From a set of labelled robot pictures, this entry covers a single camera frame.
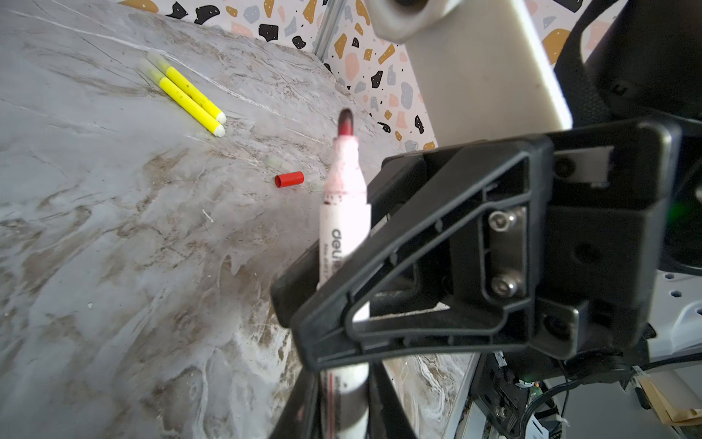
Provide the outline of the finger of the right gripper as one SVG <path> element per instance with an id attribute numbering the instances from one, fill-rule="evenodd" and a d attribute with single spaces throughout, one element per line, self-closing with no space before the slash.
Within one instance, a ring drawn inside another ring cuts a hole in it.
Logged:
<path id="1" fill-rule="evenodd" d="M 325 285 L 318 243 L 272 285 L 305 369 L 525 349 L 553 152 L 528 135 L 385 159 L 369 185 L 375 234 Z"/>

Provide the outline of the red white pen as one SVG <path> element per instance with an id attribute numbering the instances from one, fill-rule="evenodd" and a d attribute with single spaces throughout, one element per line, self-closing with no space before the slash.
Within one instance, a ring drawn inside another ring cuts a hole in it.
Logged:
<path id="1" fill-rule="evenodd" d="M 334 157 L 320 208 L 319 282 L 322 287 L 365 241 L 371 228 L 367 185 L 359 165 L 353 113 L 341 111 Z M 369 364 L 329 369 L 320 374 L 323 438 L 365 438 L 369 425 Z"/>

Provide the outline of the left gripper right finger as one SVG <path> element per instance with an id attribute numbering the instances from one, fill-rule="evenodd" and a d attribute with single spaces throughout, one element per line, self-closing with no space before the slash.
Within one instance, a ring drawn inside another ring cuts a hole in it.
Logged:
<path id="1" fill-rule="evenodd" d="M 382 362 L 369 364 L 369 433 L 371 439 L 416 439 L 398 393 Z"/>

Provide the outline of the yellow highlighter pen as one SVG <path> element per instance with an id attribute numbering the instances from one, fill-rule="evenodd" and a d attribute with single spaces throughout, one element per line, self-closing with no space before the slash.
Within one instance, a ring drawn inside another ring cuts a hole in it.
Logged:
<path id="1" fill-rule="evenodd" d="M 138 69 L 144 73 L 156 86 L 166 95 L 183 108 L 191 117 L 198 121 L 215 137 L 223 137 L 226 134 L 224 126 L 212 117 L 206 110 L 193 101 L 184 91 L 175 85 L 147 59 L 142 59 L 138 63 Z"/>
<path id="2" fill-rule="evenodd" d="M 220 124 L 225 124 L 227 117 L 214 102 L 212 102 L 204 93 L 201 93 L 197 87 L 190 82 L 180 71 L 178 71 L 169 61 L 155 51 L 150 51 L 146 58 L 155 65 L 166 78 L 171 80 L 181 91 L 186 93 L 196 104 L 205 110 L 210 116 L 215 118 Z"/>

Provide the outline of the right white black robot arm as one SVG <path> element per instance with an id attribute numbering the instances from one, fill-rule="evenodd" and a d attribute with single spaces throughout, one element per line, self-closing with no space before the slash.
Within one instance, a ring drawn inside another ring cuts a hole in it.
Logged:
<path id="1" fill-rule="evenodd" d="M 550 60 L 521 1 L 372 1 L 439 147 L 385 159 L 369 235 L 273 285 L 305 369 L 504 351 L 586 382 L 701 354 L 701 5 L 576 2 Z"/>

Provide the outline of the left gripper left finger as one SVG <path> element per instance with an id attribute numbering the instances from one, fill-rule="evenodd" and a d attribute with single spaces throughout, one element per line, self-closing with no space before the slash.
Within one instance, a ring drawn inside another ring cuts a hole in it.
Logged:
<path id="1" fill-rule="evenodd" d="M 302 369 L 270 439 L 320 439 L 320 378 Z"/>

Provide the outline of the red pen cap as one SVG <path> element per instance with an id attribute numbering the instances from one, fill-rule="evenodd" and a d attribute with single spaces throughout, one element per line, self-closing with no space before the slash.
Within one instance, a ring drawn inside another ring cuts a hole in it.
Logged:
<path id="1" fill-rule="evenodd" d="M 277 175 L 274 184 L 277 188 L 298 186 L 305 182 L 305 174 L 301 171 Z"/>

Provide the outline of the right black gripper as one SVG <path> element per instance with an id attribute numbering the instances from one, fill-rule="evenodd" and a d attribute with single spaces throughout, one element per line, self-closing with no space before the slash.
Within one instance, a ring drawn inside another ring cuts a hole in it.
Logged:
<path id="1" fill-rule="evenodd" d="M 652 330 L 668 359 L 701 347 L 701 5 L 629 1 L 584 57 L 609 7 L 586 8 L 555 66 L 573 128 L 552 135 L 532 344 L 569 359 Z"/>

